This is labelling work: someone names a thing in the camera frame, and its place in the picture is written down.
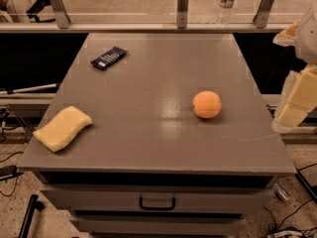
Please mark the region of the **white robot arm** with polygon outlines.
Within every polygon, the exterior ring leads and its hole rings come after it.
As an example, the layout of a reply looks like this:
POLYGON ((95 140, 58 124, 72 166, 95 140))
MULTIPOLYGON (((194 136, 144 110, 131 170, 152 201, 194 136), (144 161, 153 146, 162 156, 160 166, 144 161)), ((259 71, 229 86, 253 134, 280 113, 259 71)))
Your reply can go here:
POLYGON ((295 55, 306 62, 300 72, 291 70, 285 78, 271 127, 288 133, 298 127, 317 107, 317 8, 311 7, 301 19, 277 34, 273 42, 295 48, 295 55))

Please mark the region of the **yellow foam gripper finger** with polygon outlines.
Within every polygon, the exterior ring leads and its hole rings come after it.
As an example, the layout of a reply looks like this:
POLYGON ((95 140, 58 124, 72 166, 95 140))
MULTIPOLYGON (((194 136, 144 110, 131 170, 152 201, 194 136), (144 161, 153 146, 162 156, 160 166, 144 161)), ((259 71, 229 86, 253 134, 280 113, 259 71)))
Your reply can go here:
POLYGON ((297 44, 297 32, 301 20, 293 22, 273 38, 273 43, 282 47, 295 47, 297 44))
POLYGON ((317 65, 308 64, 300 72, 291 70, 285 79, 271 127, 277 133, 291 132, 316 107, 317 65))

